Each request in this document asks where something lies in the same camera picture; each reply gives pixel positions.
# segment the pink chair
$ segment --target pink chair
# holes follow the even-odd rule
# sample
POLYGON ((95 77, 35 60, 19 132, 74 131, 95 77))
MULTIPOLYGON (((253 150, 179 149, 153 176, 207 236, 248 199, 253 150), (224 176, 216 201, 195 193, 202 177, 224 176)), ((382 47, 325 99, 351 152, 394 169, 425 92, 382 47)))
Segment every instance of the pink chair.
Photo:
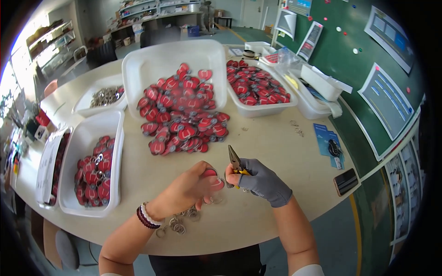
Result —
POLYGON ((57 79, 51 81, 48 86, 45 88, 45 98, 52 94, 52 92, 56 91, 58 88, 57 79))

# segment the door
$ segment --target door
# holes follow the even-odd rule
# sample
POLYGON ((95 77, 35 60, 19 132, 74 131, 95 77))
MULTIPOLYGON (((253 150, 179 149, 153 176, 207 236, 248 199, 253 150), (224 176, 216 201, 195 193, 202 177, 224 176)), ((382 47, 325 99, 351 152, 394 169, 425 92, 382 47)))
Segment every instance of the door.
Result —
POLYGON ((241 26, 260 29, 259 23, 263 15, 264 0, 243 0, 243 14, 241 26))

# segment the smartphone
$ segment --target smartphone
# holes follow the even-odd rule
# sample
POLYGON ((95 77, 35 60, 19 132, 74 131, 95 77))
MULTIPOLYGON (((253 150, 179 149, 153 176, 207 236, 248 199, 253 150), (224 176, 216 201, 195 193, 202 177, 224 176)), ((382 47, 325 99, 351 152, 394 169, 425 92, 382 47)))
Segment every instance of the smartphone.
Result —
POLYGON ((343 194, 345 194, 351 188, 355 187, 358 184, 358 178, 356 177, 354 169, 349 169, 345 173, 342 173, 335 177, 333 179, 333 182, 335 183, 338 195, 341 197, 343 194))

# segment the hand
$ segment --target hand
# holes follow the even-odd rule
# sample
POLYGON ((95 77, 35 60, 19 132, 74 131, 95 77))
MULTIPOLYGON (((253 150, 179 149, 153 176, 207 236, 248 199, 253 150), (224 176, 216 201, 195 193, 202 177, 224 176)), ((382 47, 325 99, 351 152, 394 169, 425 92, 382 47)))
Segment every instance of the hand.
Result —
POLYGON ((212 166, 200 161, 178 176, 161 194, 146 205, 146 211, 154 220, 181 213, 195 204, 201 210, 202 200, 210 202, 210 186, 215 184, 218 177, 201 178, 207 168, 212 166))
POLYGON ((232 164, 225 169, 226 181, 235 186, 250 189, 255 194, 267 199, 273 208, 286 205, 292 197, 292 190, 257 159, 241 158, 241 165, 251 175, 235 174, 232 164))

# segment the blue plastic bin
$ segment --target blue plastic bin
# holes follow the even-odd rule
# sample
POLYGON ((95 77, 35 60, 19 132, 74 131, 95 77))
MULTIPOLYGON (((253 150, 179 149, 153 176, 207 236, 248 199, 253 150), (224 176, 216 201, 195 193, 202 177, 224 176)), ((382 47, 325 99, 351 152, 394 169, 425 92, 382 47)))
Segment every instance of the blue plastic bin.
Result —
POLYGON ((187 36, 195 38, 199 36, 199 26, 190 26, 187 28, 187 36))

